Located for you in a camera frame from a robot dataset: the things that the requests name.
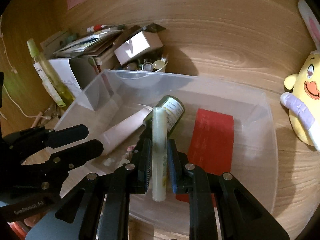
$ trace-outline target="transparent plastic container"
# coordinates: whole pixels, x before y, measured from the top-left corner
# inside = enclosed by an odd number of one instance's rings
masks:
[[[202,76],[105,70],[72,103],[55,129],[84,124],[89,128],[85,140],[97,138],[144,106],[155,106],[165,95],[177,97],[186,108],[171,135],[180,152],[188,152],[199,108],[233,116],[231,173],[272,212],[278,152],[271,110],[261,90]],[[89,172],[99,175],[113,172],[115,167],[106,166],[105,160],[110,156],[120,158],[128,146],[137,142],[142,130],[139,128],[109,156],[96,158],[70,171],[61,195],[71,189],[70,184],[75,185]],[[169,188],[164,202],[152,201],[151,190],[145,195],[132,194],[130,214],[167,231],[189,233],[189,204],[176,200]]]

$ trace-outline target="bottle label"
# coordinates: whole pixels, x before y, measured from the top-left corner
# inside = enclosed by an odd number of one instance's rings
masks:
[[[38,62],[34,63],[33,66],[35,67],[39,77],[42,80],[42,85],[44,86],[45,90],[47,90],[48,94],[52,97],[52,99],[57,103],[58,106],[60,107],[66,106],[62,98],[59,96],[58,92],[55,90],[54,86],[51,84],[46,73],[43,71],[40,63]]]
[[[167,130],[168,132],[170,132],[172,127],[183,114],[184,109],[182,105],[174,98],[168,98],[168,100],[164,103],[163,107],[167,111]]]

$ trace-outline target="white tube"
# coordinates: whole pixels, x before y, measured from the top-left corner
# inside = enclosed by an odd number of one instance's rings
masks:
[[[167,112],[153,109],[152,118],[152,199],[164,201],[167,184]]]
[[[123,143],[132,133],[142,126],[143,119],[151,112],[152,108],[146,106],[127,119],[111,127],[97,138],[103,143],[102,155],[108,155]]]

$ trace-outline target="plush toy's beak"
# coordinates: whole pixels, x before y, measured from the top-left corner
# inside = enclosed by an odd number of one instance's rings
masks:
[[[307,95],[310,96],[312,99],[320,99],[320,91],[318,90],[317,83],[315,81],[311,81],[310,83],[306,81],[303,85],[303,88]]]

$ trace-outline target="cardboard box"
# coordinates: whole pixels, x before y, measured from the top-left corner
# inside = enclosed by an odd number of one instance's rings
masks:
[[[65,40],[70,36],[69,31],[59,31],[40,43],[46,59],[53,57],[53,53],[65,46]]]
[[[90,63],[82,58],[57,58],[50,59],[49,62],[75,98],[97,76]],[[95,110],[98,101],[99,93],[88,90],[77,103],[90,110]]]
[[[161,48],[163,46],[158,34],[149,32],[139,32],[131,39],[115,50],[115,54],[121,65],[132,59]]]

